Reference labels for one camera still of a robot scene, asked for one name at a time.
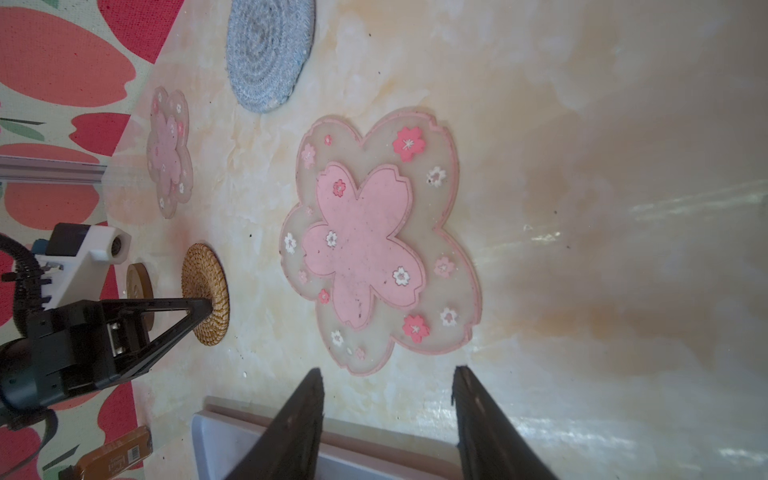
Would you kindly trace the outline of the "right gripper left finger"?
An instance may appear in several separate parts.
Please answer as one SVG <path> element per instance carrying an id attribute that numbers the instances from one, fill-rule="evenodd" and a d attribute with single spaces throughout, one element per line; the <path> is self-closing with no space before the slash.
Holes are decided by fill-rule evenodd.
<path id="1" fill-rule="evenodd" d="M 313 479 L 324 419 L 321 370 L 311 369 L 229 479 Z"/>

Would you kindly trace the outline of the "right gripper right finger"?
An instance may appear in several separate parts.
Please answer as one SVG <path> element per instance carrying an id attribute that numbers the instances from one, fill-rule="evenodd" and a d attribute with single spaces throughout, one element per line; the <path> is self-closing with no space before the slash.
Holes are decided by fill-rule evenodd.
<path id="1" fill-rule="evenodd" d="M 467 366 L 455 369 L 452 386 L 465 479 L 554 479 Z"/>

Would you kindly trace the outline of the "pink flower coaster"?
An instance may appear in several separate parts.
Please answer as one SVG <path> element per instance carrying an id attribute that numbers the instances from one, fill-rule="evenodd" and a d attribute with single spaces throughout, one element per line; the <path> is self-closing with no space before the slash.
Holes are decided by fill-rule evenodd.
<path id="1" fill-rule="evenodd" d="M 420 110 L 394 111 L 364 134 L 327 116 L 304 134 L 281 267 L 313 303 L 340 368 L 367 376 L 396 347 L 442 355 L 471 340 L 480 284 L 445 227 L 459 178 L 450 131 Z"/>
<path id="2" fill-rule="evenodd" d="M 183 93 L 154 90 L 150 109 L 151 130 L 146 144 L 147 168 L 155 184 L 157 204 L 171 219 L 179 204 L 187 203 L 194 187 L 194 172 L 187 146 L 189 108 Z"/>

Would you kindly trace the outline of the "grey woven round coaster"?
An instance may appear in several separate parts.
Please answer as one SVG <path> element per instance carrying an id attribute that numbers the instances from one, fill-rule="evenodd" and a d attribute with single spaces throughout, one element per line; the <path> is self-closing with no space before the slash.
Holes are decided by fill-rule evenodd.
<path id="1" fill-rule="evenodd" d="M 314 0 L 235 0 L 226 38 L 226 66 L 234 96 L 264 114 L 293 93 L 314 42 Z"/>

